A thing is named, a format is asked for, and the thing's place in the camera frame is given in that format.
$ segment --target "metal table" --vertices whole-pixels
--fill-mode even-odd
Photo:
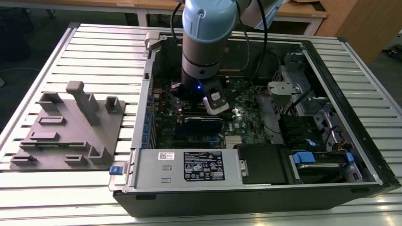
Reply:
[[[70,27],[46,61],[22,102],[0,135],[1,225],[388,225],[402,222],[402,189],[345,203],[331,210],[188,218],[132,218],[108,190],[108,172],[6,172],[39,111],[42,91],[62,92],[69,80],[85,83],[96,98],[117,96],[128,103],[114,162],[129,154],[138,87],[144,72],[144,38],[161,28],[81,24]],[[332,73],[381,155],[402,182],[402,110],[347,43],[336,38],[272,34],[276,39],[309,39]],[[71,98],[61,93],[62,98]]]

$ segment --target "warning label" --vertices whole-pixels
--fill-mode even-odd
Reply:
[[[224,180],[221,152],[184,152],[184,180]]]

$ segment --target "gray fixture plate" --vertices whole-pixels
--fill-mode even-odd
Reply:
[[[106,170],[113,161],[113,153],[116,148],[120,124],[122,119],[122,112],[125,107],[125,102],[118,101],[121,106],[121,113],[108,114],[105,110],[105,101],[97,100],[98,110],[96,115],[100,119],[100,124],[90,126],[80,109],[77,108],[74,100],[62,100],[62,103],[55,103],[59,116],[65,118],[63,125],[45,125],[38,124],[38,120],[42,117],[54,116],[41,110],[34,124],[30,127],[29,133],[23,141],[29,141],[27,137],[34,132],[55,132],[59,135],[57,140],[58,143],[62,142],[88,142],[89,145],[94,147],[97,152],[101,152],[102,147],[105,147],[106,152],[110,156],[110,160],[106,164],[94,165],[88,159],[88,151],[71,150],[70,148],[50,148],[46,147],[42,150],[31,150],[29,152],[18,150],[15,156],[31,155],[37,159],[35,164],[31,165],[15,165],[10,164],[11,170]],[[86,159],[86,164],[84,165],[67,165],[65,160],[65,155],[82,155]]]

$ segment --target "black cable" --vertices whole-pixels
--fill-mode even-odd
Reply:
[[[248,39],[248,35],[246,35],[246,29],[245,29],[245,26],[244,26],[244,24],[241,22],[241,19],[240,19],[241,11],[240,11],[240,6],[238,6],[237,2],[236,2],[236,7],[237,7],[237,14],[238,14],[238,24],[240,24],[241,30],[244,32],[245,43],[246,43],[246,63],[244,65],[244,67],[238,70],[238,72],[241,72],[241,71],[245,70],[245,68],[248,67],[248,64],[249,64],[250,50],[249,50],[249,39]]]
[[[249,79],[249,81],[246,82],[245,84],[245,87],[248,87],[250,84],[252,84],[252,81],[256,77],[256,74],[257,74],[257,71],[258,71],[258,68],[262,64],[262,60],[264,60],[264,52],[265,52],[265,46],[266,46],[266,41],[268,41],[268,28],[266,28],[266,22],[265,22],[265,17],[264,17],[264,7],[262,7],[262,4],[261,4],[261,1],[260,0],[256,0],[256,3],[257,3],[257,7],[258,7],[258,12],[260,12],[260,15],[261,15],[261,19],[262,19],[262,26],[264,26],[264,43],[262,43],[262,51],[261,51],[261,56],[258,58],[258,62],[257,62],[257,65],[256,65],[256,68],[253,70],[253,74],[252,74],[252,77]],[[236,99],[236,97],[242,93],[245,89],[237,89],[236,92],[232,92],[232,95],[229,96],[229,98],[226,98],[229,101],[233,101]]]
[[[327,147],[328,137],[331,136],[331,133],[332,133],[333,129],[336,129],[336,128],[337,128],[337,126],[332,126],[332,127],[329,128],[328,134],[327,134],[325,139],[324,139],[324,142],[321,143],[321,147],[320,147],[320,152],[319,152],[319,153],[327,153],[327,152],[325,152],[325,147]]]
[[[268,42],[268,27],[266,27],[266,22],[265,22],[265,17],[264,17],[264,6],[261,4],[261,1],[260,0],[256,0],[256,3],[257,3],[257,7],[258,7],[258,12],[261,14],[261,19],[262,19],[262,26],[264,26],[264,44],[262,44],[262,55],[261,55],[261,58],[258,59],[258,63],[257,63],[257,66],[256,66],[256,69],[253,71],[253,75],[250,77],[250,81],[249,83],[253,81],[254,77],[256,77],[256,74],[257,74],[257,70],[262,64],[262,60],[264,60],[264,52],[265,52],[265,46],[266,46],[266,42]]]
[[[273,130],[264,124],[264,122],[262,122],[262,125],[264,125],[264,127],[265,127],[272,133],[276,133],[276,134],[280,134],[280,135],[281,135],[281,133],[273,131]]]
[[[241,29],[242,29],[242,32],[244,32],[245,43],[246,43],[246,63],[244,65],[244,67],[238,70],[238,72],[241,72],[241,71],[245,70],[245,68],[248,67],[248,64],[249,64],[250,50],[249,50],[249,39],[248,39],[248,35],[246,35],[245,26],[244,26],[240,19],[238,19],[238,23],[240,23],[240,26],[241,26]]]
[[[307,91],[300,95],[299,99],[289,105],[287,108],[284,114],[288,113],[288,111],[301,102],[301,100],[307,97],[308,93],[312,91],[312,87],[307,89]]]
[[[176,8],[174,8],[174,10],[173,10],[173,12],[172,12],[172,14],[170,14],[170,18],[169,18],[169,30],[170,30],[170,35],[173,36],[173,40],[174,40],[176,43],[178,43],[180,41],[178,41],[178,39],[177,39],[177,37],[176,37],[176,34],[174,34],[173,18],[174,18],[174,15],[176,15],[176,12],[177,12],[180,6],[181,6],[181,3],[177,4],[177,6],[176,6]]]

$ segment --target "black side panel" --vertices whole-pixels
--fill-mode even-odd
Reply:
[[[321,79],[324,81],[324,84],[328,88],[328,91],[333,97],[335,103],[339,106],[339,109],[341,111],[341,114],[344,115],[345,121],[349,125],[352,133],[356,135],[356,139],[359,141],[359,145],[361,146],[361,149],[364,150],[364,153],[367,155],[367,158],[372,164],[372,167],[377,173],[377,176],[384,183],[384,187],[400,187],[399,181],[388,167],[387,162],[383,159],[383,156],[373,144],[373,141],[365,131],[365,128],[363,127],[361,122],[359,121],[359,118],[349,106],[349,103],[341,93],[341,90],[333,80],[333,77],[324,65],[324,62],[320,59],[320,56],[313,48],[313,45],[309,41],[304,41],[305,50],[311,56],[312,63],[317,69],[317,72],[321,76]]]
[[[132,217],[202,216],[327,210],[381,190],[380,186],[319,187],[262,191],[121,194],[113,198]],[[154,199],[142,196],[156,195]]]

